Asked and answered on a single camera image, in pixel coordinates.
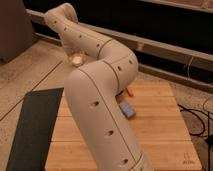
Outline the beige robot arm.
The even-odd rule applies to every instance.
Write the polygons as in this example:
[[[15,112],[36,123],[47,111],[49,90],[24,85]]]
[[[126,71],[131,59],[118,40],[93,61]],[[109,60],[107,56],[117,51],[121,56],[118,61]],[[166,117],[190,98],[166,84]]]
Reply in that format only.
[[[133,51],[79,25],[69,3],[47,11],[44,20],[58,33],[67,52],[76,46],[96,59],[69,74],[64,92],[98,170],[154,171],[116,101],[138,74]]]

